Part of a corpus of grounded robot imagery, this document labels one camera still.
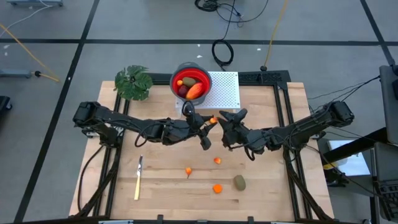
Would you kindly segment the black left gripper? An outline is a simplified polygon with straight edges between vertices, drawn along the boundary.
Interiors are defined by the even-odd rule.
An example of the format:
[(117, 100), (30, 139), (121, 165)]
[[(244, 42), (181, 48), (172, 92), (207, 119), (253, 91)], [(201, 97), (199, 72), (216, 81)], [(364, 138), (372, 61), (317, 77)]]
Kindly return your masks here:
[(201, 116), (199, 113), (195, 112), (194, 107), (184, 107), (182, 109), (182, 114), (186, 117), (190, 134), (200, 138), (200, 145), (204, 151), (209, 150), (211, 141), (208, 138), (208, 134), (217, 124), (213, 123), (207, 125), (206, 122), (210, 121), (213, 116)]

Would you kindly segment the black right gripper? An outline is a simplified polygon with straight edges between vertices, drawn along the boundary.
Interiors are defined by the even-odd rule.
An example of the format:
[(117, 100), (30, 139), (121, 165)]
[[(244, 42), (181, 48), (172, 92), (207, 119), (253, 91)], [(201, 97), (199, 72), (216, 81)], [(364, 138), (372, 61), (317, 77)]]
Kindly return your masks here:
[(228, 111), (219, 111), (219, 114), (224, 117), (224, 119), (219, 119), (218, 123), (222, 127), (223, 136), (222, 143), (224, 147), (228, 149), (236, 149), (238, 146), (233, 146), (233, 144), (240, 144), (241, 147), (246, 147), (252, 144), (250, 139), (248, 139), (248, 134), (250, 130), (245, 127), (243, 119), (246, 117), (248, 111), (243, 108), (237, 113), (230, 113)]

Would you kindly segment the red orange mango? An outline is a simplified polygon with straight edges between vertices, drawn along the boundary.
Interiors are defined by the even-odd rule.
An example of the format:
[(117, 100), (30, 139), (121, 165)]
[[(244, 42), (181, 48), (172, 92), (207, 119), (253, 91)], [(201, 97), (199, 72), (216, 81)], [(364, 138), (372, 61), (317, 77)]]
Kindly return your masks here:
[(196, 83), (193, 86), (191, 86), (190, 89), (187, 91), (185, 98), (188, 100), (194, 100), (196, 98), (199, 98), (204, 91), (205, 91), (204, 84), (202, 82)]

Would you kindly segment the red collapsible bowl grey rim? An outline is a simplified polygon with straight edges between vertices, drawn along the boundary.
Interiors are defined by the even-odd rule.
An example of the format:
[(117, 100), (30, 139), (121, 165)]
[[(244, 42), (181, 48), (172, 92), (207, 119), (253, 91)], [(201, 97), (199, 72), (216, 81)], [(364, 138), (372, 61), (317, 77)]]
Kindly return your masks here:
[[(178, 85), (177, 81), (182, 80), (184, 77), (192, 77), (194, 78), (197, 83), (202, 82), (205, 86), (205, 91), (203, 94), (194, 100), (188, 100), (186, 98), (181, 98), (177, 95)], [(170, 89), (173, 94), (182, 101), (191, 101), (194, 105), (200, 105), (204, 102), (207, 94), (209, 94), (211, 87), (212, 87), (212, 79), (210, 74), (199, 65), (193, 62), (185, 62), (178, 66), (176, 71), (172, 74), (170, 78)]]

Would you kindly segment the brown kiwi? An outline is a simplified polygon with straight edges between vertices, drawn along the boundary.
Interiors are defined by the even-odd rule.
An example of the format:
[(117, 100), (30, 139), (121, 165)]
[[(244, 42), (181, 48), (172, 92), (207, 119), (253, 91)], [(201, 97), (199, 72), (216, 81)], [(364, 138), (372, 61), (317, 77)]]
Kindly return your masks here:
[(243, 191), (246, 189), (246, 181), (242, 175), (236, 175), (233, 178), (233, 184), (238, 191)]

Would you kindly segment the knife with yellow handle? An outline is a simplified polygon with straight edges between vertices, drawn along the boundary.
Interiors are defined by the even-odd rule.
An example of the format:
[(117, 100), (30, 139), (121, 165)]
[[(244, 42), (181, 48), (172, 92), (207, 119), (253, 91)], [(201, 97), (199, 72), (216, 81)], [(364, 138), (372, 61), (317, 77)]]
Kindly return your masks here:
[(141, 189), (141, 174), (142, 174), (142, 160), (143, 160), (143, 155), (140, 155), (139, 158), (139, 163), (137, 167), (137, 180), (136, 180), (136, 188), (134, 192), (134, 200), (139, 199), (140, 195), (140, 189)]

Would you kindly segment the white perforated metal shelf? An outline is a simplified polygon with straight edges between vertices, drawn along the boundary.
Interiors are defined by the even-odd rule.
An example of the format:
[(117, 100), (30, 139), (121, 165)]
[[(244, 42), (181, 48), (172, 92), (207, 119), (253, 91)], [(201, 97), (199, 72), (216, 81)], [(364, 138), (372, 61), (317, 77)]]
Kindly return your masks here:
[[(208, 72), (212, 87), (204, 102), (195, 105), (198, 109), (237, 110), (241, 107), (237, 72)], [(182, 100), (175, 96), (175, 108), (181, 108)]]

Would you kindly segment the green artificial potted plant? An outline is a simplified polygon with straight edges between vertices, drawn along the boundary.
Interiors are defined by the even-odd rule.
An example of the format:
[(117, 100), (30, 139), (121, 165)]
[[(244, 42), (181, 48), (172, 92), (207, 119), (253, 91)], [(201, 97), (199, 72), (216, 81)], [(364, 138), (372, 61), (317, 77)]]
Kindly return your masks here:
[(130, 65), (123, 68), (115, 76), (114, 91), (128, 101), (148, 99), (153, 81), (147, 71), (148, 68), (141, 65)]

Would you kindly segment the white box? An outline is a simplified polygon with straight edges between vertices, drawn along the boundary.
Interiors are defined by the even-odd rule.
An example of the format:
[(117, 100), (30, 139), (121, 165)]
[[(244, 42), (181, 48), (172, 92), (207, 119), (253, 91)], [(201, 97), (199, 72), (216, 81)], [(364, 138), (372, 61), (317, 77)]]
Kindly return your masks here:
[[(340, 146), (353, 142), (353, 140), (328, 140), (328, 148), (332, 151)], [(333, 163), (339, 171), (347, 176), (370, 175), (370, 170), (361, 152)]]

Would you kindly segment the grey monitor stand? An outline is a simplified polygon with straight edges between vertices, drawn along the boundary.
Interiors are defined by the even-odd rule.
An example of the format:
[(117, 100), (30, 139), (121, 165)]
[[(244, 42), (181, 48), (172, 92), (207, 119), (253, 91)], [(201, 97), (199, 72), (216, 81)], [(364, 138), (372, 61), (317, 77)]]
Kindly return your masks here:
[(398, 99), (395, 97), (393, 82), (398, 76), (393, 72), (391, 66), (379, 67), (384, 117), (388, 140), (398, 145)]

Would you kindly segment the dark computer keyboard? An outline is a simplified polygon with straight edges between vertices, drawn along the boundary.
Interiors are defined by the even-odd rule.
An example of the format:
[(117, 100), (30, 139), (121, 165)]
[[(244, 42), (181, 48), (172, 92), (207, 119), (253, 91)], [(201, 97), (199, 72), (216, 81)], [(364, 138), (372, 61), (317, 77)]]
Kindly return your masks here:
[(398, 179), (374, 181), (383, 219), (398, 223)]

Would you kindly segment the grey floor bar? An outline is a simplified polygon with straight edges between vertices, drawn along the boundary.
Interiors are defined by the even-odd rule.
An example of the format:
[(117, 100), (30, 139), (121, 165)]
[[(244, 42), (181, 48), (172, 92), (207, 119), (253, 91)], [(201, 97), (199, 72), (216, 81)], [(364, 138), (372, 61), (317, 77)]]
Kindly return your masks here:
[(30, 70), (0, 69), (0, 77), (30, 78), (31, 76)]

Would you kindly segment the black floor object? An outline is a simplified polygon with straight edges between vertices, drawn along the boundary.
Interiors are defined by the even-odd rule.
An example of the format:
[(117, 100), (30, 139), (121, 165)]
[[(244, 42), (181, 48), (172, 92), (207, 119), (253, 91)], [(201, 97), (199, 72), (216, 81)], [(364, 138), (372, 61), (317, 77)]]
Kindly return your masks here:
[(0, 96), (0, 112), (12, 109), (11, 99), (8, 96)]

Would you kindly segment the grey cart base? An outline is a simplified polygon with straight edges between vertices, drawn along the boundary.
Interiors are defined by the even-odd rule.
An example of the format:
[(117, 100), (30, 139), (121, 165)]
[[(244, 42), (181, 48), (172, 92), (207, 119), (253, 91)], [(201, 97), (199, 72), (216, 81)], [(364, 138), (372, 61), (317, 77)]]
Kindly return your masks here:
[(6, 0), (7, 3), (17, 6), (21, 4), (33, 6), (34, 4), (40, 4), (43, 6), (63, 6), (63, 0)]

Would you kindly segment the black aluminium frame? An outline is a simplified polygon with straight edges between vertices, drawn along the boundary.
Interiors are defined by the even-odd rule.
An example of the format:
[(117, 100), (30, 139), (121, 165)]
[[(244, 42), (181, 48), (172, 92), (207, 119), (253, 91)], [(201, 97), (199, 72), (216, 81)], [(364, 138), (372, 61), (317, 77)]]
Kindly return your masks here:
[[(274, 89), (275, 107), (277, 110), (280, 125), (283, 125), (282, 104), (280, 102), (279, 89), (283, 90), (286, 112), (289, 122), (293, 122), (293, 112), (290, 104), (288, 83), (291, 82), (288, 71), (273, 72), (239, 72), (239, 86), (271, 86)], [(86, 164), (81, 168), (81, 173), (76, 187), (76, 212), (69, 216), (79, 222), (89, 218), (110, 218), (116, 185), (118, 181), (118, 172), (121, 170), (121, 155), (123, 151), (124, 130), (118, 128), (118, 147), (104, 148), (103, 165), (100, 170), (99, 184), (93, 195), (86, 202), (81, 204), (81, 194), (83, 188), (84, 172), (87, 170), (94, 157), (90, 157)], [(297, 171), (294, 171), (292, 162), (287, 163), (287, 182), (289, 183), (289, 194), (292, 200), (292, 210), (295, 223), (332, 223), (335, 220), (327, 215), (310, 195), (305, 183), (304, 168), (302, 158), (298, 151), (294, 152)]]

